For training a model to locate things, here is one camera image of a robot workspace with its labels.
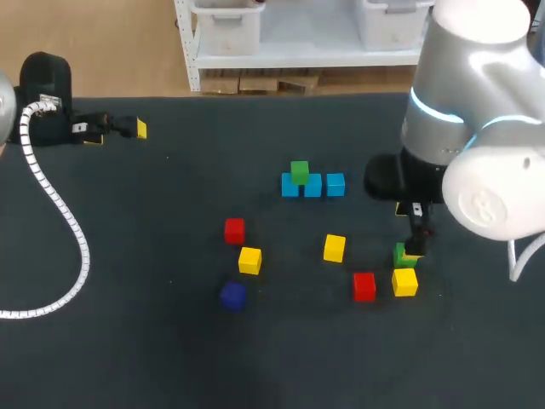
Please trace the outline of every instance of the red cube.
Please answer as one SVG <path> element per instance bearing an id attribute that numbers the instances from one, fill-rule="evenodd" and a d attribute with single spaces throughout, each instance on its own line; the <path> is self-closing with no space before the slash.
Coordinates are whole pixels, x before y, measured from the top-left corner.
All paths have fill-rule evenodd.
<path id="1" fill-rule="evenodd" d="M 228 245 L 243 245 L 244 234 L 244 219 L 227 219 L 225 221 L 225 242 Z"/>
<path id="2" fill-rule="evenodd" d="M 373 273 L 354 274 L 354 301 L 375 301 L 376 287 Z"/>

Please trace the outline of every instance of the light blue cube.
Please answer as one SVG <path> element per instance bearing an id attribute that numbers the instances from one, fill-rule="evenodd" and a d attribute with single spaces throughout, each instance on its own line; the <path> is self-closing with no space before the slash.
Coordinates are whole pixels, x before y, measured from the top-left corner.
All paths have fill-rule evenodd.
<path id="1" fill-rule="evenodd" d="M 344 196 L 344 175 L 342 173 L 327 174 L 327 195 L 330 198 Z"/>
<path id="2" fill-rule="evenodd" d="M 299 187 L 291 182 L 291 174 L 282 174 L 282 197 L 296 198 L 299 196 Z"/>
<path id="3" fill-rule="evenodd" d="M 319 198 L 320 196 L 322 196 L 322 176 L 319 173 L 311 173 L 305 185 L 305 197 Z"/>

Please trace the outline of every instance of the dark blue cube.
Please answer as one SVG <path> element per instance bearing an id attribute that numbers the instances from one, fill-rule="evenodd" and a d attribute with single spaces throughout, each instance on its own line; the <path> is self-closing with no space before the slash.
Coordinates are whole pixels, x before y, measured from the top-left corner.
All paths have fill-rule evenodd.
<path id="1" fill-rule="evenodd" d="M 223 307 L 231 311 L 242 311 L 246 305 L 246 287 L 234 281 L 228 281 L 221 289 L 220 301 Z"/>

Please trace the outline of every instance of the green cube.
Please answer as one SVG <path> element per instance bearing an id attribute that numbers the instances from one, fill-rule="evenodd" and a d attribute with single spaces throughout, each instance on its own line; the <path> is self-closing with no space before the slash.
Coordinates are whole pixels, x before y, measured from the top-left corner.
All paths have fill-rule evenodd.
<path id="1" fill-rule="evenodd" d="M 291 182 L 294 185 L 306 185 L 309 175 L 310 172 L 308 171 L 308 162 L 306 160 L 296 160 L 291 163 Z"/>
<path id="2" fill-rule="evenodd" d="M 394 268 L 414 268 L 418 263 L 417 260 L 409 260 L 403 257 L 405 253 L 405 245 L 403 243 L 397 243 L 395 249 L 393 249 L 393 267 Z"/>

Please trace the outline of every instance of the blue cube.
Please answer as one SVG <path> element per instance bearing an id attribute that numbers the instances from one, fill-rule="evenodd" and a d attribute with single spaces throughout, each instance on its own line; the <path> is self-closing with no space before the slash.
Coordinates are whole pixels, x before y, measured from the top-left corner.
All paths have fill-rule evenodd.
<path id="1" fill-rule="evenodd" d="M 291 182 L 291 174 L 282 174 L 282 197 L 296 198 L 299 196 L 299 187 Z"/>
<path id="2" fill-rule="evenodd" d="M 246 305 L 246 287 L 234 281 L 228 281 L 221 289 L 220 301 L 223 307 L 239 312 Z"/>
<path id="3" fill-rule="evenodd" d="M 305 185 L 306 198 L 319 198 L 322 195 L 322 176 L 319 173 L 311 173 L 308 183 Z"/>
<path id="4" fill-rule="evenodd" d="M 342 173 L 327 174 L 327 195 L 330 198 L 344 196 L 344 175 Z"/>

